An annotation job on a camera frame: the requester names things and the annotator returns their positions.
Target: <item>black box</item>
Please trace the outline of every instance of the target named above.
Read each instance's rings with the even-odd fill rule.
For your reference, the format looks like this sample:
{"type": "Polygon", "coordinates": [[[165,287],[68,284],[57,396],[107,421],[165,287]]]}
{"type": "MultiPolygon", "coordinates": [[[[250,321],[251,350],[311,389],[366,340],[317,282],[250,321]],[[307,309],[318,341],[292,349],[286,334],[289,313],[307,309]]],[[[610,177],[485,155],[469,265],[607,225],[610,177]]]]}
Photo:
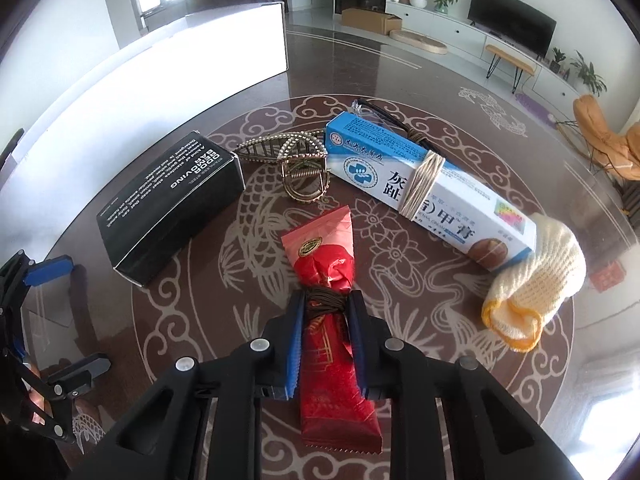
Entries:
{"type": "Polygon", "coordinates": [[[96,217],[113,269],[145,285],[243,190],[238,156],[191,132],[96,217]]]}

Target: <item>spring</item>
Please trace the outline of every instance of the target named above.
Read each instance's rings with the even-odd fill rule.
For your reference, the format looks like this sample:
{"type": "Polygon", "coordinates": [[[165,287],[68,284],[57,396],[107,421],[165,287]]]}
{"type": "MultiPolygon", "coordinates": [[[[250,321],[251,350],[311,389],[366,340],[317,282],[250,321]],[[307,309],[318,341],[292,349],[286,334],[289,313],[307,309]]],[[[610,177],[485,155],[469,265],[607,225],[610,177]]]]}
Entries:
{"type": "Polygon", "coordinates": [[[306,170],[293,171],[289,173],[291,180],[297,180],[299,178],[308,178],[310,176],[322,176],[324,173],[320,168],[307,168],[306,170]]]}

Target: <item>cardboard box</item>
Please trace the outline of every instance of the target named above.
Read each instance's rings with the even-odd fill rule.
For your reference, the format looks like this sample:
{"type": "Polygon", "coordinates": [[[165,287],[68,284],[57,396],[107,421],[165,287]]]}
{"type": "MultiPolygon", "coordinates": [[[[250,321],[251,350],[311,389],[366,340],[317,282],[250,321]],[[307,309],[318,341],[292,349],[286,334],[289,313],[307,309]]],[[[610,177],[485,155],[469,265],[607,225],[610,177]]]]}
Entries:
{"type": "Polygon", "coordinates": [[[402,28],[402,18],[386,12],[352,7],[342,11],[342,24],[387,36],[392,30],[402,28]]]}
{"type": "MultiPolygon", "coordinates": [[[[396,210],[428,153],[348,112],[327,124],[325,144],[334,175],[396,210]]],[[[536,248],[535,223],[450,162],[412,220],[489,270],[519,262],[536,248]]]]}
{"type": "Polygon", "coordinates": [[[146,285],[243,190],[238,156],[191,132],[97,215],[113,269],[136,285],[146,285]]]}

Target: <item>twine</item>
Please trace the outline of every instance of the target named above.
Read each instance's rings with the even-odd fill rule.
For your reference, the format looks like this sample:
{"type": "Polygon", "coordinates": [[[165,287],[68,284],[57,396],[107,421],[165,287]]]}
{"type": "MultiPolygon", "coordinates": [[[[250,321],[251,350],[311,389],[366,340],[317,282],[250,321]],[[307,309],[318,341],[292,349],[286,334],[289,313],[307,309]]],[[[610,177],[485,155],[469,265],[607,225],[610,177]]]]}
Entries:
{"type": "Polygon", "coordinates": [[[306,290],[306,320],[325,314],[344,312],[347,297],[325,286],[310,286],[306,290]]]}
{"type": "Polygon", "coordinates": [[[438,179],[445,161],[443,156],[435,152],[427,153],[421,165],[414,171],[411,183],[398,209],[398,212],[402,216],[409,220],[414,219],[418,209],[420,209],[420,206],[427,199],[433,184],[435,184],[438,179]]]}

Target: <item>knit glove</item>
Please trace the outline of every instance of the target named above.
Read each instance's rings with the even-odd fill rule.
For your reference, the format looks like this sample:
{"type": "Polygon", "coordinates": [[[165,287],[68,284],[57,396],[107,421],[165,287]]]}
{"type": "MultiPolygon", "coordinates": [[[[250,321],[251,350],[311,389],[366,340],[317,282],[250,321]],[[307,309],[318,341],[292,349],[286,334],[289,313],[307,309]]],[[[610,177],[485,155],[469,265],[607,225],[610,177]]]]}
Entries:
{"type": "Polygon", "coordinates": [[[580,290],[586,263],[571,230],[538,213],[536,250],[501,271],[482,306],[482,322],[511,349],[528,352],[562,302],[580,290]]]}

